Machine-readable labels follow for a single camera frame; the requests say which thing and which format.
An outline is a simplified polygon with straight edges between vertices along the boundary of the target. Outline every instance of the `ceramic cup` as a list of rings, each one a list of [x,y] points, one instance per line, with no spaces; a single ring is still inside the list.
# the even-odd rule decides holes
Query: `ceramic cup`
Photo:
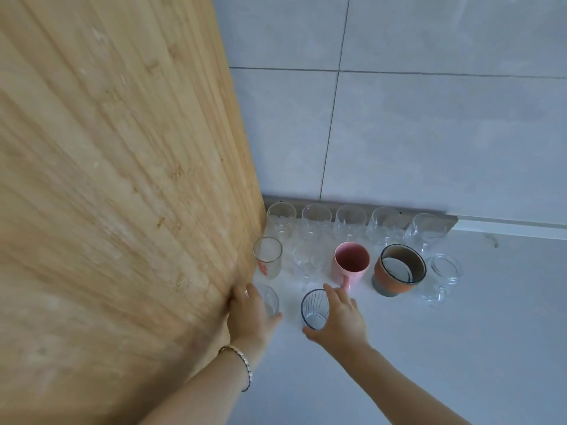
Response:
[[[370,267],[370,254],[364,246],[347,241],[339,244],[335,249],[330,278],[348,291],[353,284],[362,279],[368,267]]]
[[[415,250],[404,245],[390,245],[382,251],[374,266],[372,285],[380,294],[394,297],[418,285],[426,272],[425,261]]]

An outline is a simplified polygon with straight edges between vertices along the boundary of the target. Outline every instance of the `forearm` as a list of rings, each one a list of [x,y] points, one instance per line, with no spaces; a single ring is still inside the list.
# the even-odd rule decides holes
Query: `forearm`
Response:
[[[393,425],[469,423],[405,377],[370,345],[336,359]]]
[[[261,360],[263,348],[248,341],[233,344],[255,368]],[[247,384],[245,364],[236,352],[226,349],[140,425],[224,425]]]

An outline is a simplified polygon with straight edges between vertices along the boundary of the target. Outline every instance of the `hand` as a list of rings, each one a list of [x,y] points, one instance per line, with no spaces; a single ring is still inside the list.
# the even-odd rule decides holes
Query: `hand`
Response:
[[[230,344],[240,349],[254,369],[280,323],[282,314],[269,317],[262,296],[251,283],[234,285],[230,301]]]
[[[323,287],[329,300],[329,319],[318,331],[304,327],[303,334],[340,360],[358,347],[369,345],[366,324],[358,311],[356,300],[349,298],[344,289],[333,289],[328,284]]]

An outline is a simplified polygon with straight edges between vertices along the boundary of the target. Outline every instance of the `pink mug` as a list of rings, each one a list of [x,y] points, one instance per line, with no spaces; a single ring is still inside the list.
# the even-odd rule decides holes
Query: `pink mug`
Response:
[[[364,246],[347,241],[335,249],[330,278],[345,291],[358,282],[370,267],[370,254]]]

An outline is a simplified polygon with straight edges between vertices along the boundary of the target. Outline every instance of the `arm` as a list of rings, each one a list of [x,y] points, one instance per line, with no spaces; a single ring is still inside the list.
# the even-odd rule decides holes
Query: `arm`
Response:
[[[254,285],[237,285],[233,293],[227,323],[230,344],[244,353],[254,371],[281,320],[281,313],[268,317]],[[236,352],[224,350],[140,425],[223,425],[246,385],[248,371],[242,359]]]
[[[323,329],[305,327],[303,332],[343,366],[393,425],[469,424],[372,349],[356,300],[344,289],[327,284],[324,288],[329,298],[329,319]]]

